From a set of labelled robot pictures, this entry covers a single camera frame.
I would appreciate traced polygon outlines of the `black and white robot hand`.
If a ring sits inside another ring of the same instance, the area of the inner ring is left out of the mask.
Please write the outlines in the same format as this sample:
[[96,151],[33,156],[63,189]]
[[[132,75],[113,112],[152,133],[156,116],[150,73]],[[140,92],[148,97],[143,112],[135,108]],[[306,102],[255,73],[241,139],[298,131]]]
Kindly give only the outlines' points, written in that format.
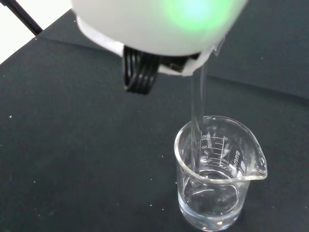
[[216,53],[245,0],[73,0],[81,33],[122,58],[127,92],[148,94],[159,73],[190,76]]

